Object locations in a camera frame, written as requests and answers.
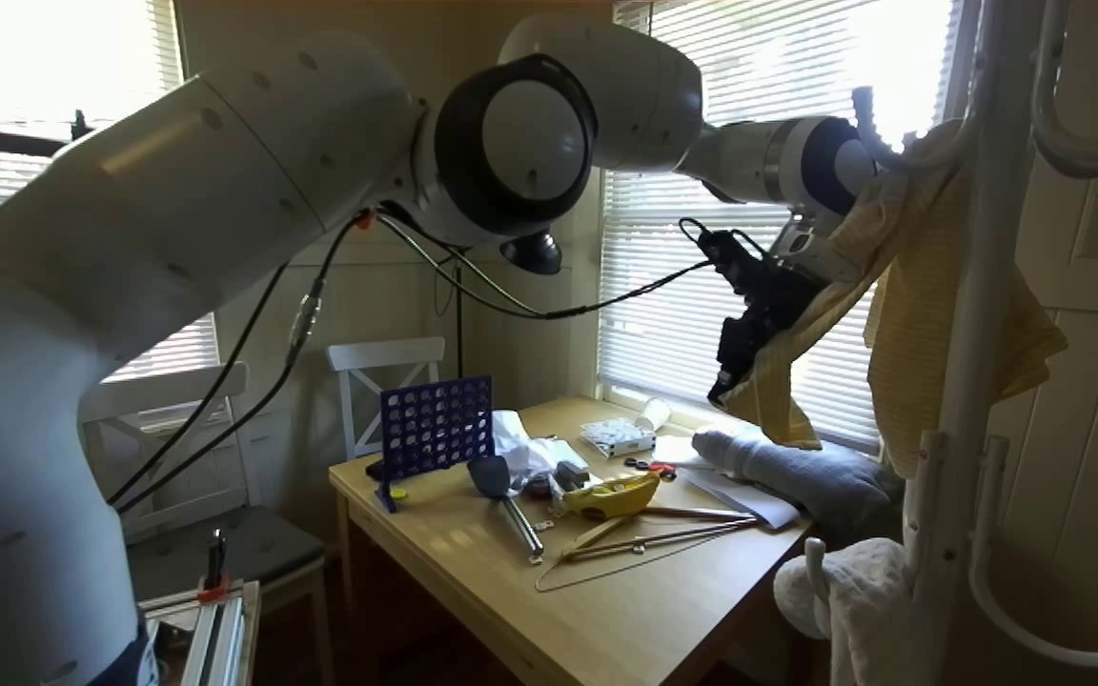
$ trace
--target window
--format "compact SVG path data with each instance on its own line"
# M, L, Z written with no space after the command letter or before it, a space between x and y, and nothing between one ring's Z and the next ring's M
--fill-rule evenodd
M172 0L0 0L0 130L69 141L76 109L92 130L180 83ZM45 155L0 152L0 203ZM198 320L115 377L218 365L212 320Z
M945 113L955 50L955 0L663 0L620 2L616 24L691 52L702 69L703 123L772 123L796 113L855 118L851 90L874 83L885 141L925 132ZM742 229L772 245L780 207L724 207L683 176L604 176L602 296L625 294L702 250L679 217ZM656 296L604 307L599 377L616 387L703 402L715 336L742 302L711 270ZM861 345L870 302L794 362L794 396L825 437L875 440Z

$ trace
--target blue pegboard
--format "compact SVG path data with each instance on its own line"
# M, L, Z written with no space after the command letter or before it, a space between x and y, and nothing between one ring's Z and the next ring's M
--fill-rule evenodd
M490 454L494 430L487 377L453 377L379 393L379 500L387 511L387 482Z

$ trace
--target white wall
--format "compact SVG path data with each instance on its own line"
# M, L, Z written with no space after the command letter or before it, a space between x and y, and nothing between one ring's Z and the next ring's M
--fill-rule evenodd
M536 8L604 14L604 0L180 0L180 35L188 69L201 72L250 59L308 30L354 30L393 57L410 90L438 102L458 80L490 64L515 17ZM298 254L261 317L243 354L249 398L279 372L293 303L321 254L323 245ZM323 341L443 332L448 339L444 372L458 372L458 296L379 229L350 236L326 279L316 339L293 379L243 428L243 462L250 503L279 506L332 542L323 470L340 456L340 420ZM545 302L567 302L571 279L575 266L554 282L515 287ZM218 311L223 345L235 341L254 296L260 287ZM567 341L571 327L540 325L526 332L475 307L465 307L465 317L465 372L494 372L498 402L545 398L567 387L567 372L555 370L578 357Z
M1072 0L1068 26L1062 123L1098 135L1098 0ZM993 414L1012 440L993 589L1028 628L1080 646L1098 646L1098 260L1081 254L1092 194L1098 180L1080 184L1034 165L1017 264L1072 345L1044 387ZM1061 669L1002 641L992 641L979 658L993 665L987 682L1098 682L1098 673Z

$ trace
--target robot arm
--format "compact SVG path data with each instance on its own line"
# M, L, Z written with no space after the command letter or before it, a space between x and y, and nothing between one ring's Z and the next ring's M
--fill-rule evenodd
M604 24L528 17L501 64L425 109L364 41L326 35L205 72L63 147L0 207L0 682L135 663L118 515L79 396L364 207L487 246L545 236L590 166L683 170L724 199L843 212L824 123L711 130L696 69Z

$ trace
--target floor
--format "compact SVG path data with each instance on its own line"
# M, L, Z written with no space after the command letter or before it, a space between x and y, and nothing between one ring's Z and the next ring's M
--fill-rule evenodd
M340 597L340 569L326 569L326 600L332 600L332 633L334 633L334 669L350 673L350 646L344 637L344 597ZM395 580L387 589L402 600L418 626L402 628L409 641L379 663L384 686L519 686L519 679L485 651L471 633L465 633L444 608L438 608L410 580ZM316 686L316 637L308 622L308 605L293 600L261 617L260 646L254 646L254 686ZM824 686L824 651L825 644L776 637L759 641L772 654L768 673L750 679L747 658L719 663L702 686Z

